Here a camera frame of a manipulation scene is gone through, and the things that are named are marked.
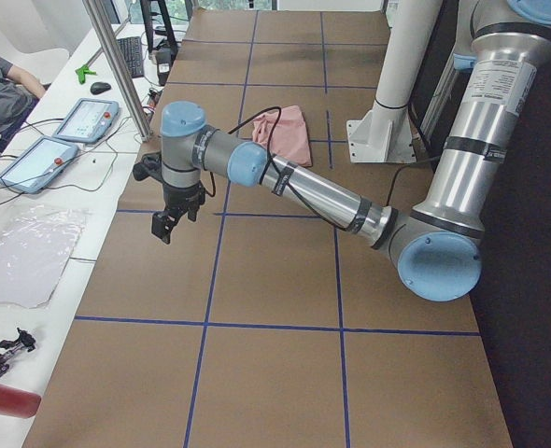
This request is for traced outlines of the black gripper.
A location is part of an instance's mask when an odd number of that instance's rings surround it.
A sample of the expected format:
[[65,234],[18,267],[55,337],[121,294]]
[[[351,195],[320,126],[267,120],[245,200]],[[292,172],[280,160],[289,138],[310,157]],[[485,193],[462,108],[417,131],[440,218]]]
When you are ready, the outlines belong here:
[[164,184],[162,191],[165,207],[152,215],[151,233],[170,244],[172,230],[184,215],[190,222],[197,220],[199,209],[205,204],[205,187],[201,182],[186,188]]

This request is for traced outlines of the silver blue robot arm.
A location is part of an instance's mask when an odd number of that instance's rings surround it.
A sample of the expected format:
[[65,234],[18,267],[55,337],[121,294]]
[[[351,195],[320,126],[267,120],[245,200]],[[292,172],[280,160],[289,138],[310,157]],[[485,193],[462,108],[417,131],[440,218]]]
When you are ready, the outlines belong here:
[[404,166],[408,186],[392,204],[394,166],[367,156],[376,146],[411,142],[408,109],[444,6],[401,3],[402,24],[376,14],[389,41],[339,52],[355,64],[349,95],[301,87],[313,157],[307,167],[269,154],[249,137],[249,125],[228,133],[209,125],[202,106],[164,97],[157,142],[133,169],[135,179],[162,189],[153,234],[167,240],[180,219],[196,217],[210,186],[231,186],[238,211],[320,218],[363,238],[423,299],[467,295],[482,271],[481,210],[535,76],[551,61],[551,1],[457,2],[450,48],[462,50],[472,70],[440,155]]

